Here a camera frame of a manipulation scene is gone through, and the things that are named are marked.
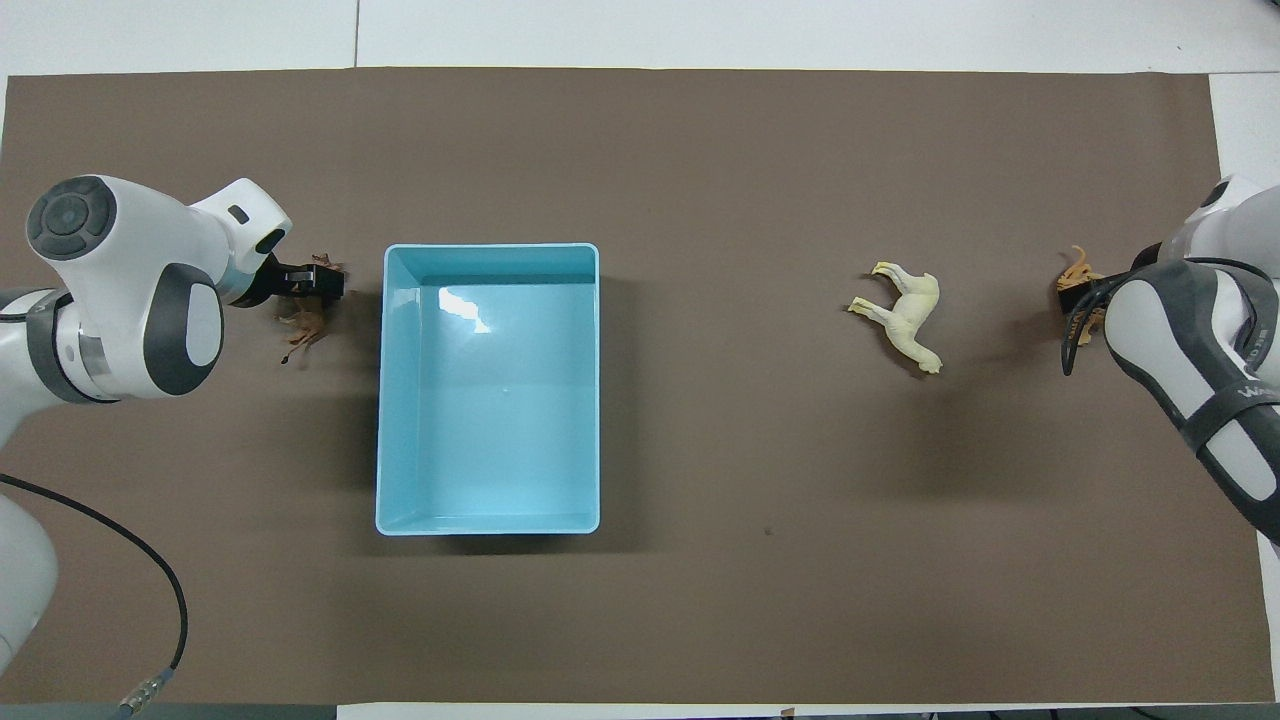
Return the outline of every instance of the rectangular container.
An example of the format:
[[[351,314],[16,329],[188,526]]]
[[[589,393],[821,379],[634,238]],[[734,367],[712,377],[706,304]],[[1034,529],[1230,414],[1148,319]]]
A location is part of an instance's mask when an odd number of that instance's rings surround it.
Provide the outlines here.
[[[379,532],[595,530],[599,266],[586,243],[387,250]]]

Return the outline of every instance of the brown mat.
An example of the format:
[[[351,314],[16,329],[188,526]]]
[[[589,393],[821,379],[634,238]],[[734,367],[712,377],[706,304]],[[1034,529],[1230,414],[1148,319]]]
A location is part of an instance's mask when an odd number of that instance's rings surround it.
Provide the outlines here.
[[[169,701],[1268,701],[1254,536],[1100,342],[1057,368],[1071,243],[1128,268],[1217,179],[1203,77],[378,69],[13,78],[0,286],[56,282],[29,204],[82,172],[191,202],[247,176],[347,263],[301,366],[228,311],[189,397],[33,418],[0,466],[179,569]],[[372,524],[393,242],[589,241],[603,525]],[[920,378],[854,295],[932,272]],[[63,577],[0,701],[168,657],[160,574],[18,498]]]

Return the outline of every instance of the white lion figurine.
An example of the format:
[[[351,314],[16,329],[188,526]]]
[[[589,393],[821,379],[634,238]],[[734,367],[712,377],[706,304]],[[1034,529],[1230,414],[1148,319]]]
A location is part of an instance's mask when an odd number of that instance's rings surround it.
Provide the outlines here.
[[[872,274],[893,281],[902,296],[893,304],[892,310],[886,310],[864,297],[855,297],[849,311],[865,315],[884,325],[884,334],[899,352],[915,360],[925,373],[936,375],[942,369],[942,360],[936,352],[915,342],[915,333],[938,304],[938,279],[929,273],[916,277],[904,270],[901,265],[884,261],[876,263]]]

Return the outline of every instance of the blue bin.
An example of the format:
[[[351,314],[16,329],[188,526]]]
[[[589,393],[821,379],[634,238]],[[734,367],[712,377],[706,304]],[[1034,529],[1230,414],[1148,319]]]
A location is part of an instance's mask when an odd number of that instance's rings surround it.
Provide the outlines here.
[[[599,527],[599,268],[586,243],[387,250],[379,532]]]

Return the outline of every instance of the white table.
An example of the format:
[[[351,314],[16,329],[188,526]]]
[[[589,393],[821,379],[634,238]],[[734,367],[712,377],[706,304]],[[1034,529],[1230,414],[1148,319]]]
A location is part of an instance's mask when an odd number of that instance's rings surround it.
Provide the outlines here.
[[[1280,184],[1280,8],[1265,0],[0,3],[0,87],[17,74],[376,65],[1208,73],[1222,173]],[[1261,537],[1258,547],[1280,689],[1280,560]],[[346,707],[339,716],[640,719],[780,710],[419,705]],[[874,710],[906,708],[797,708]]]

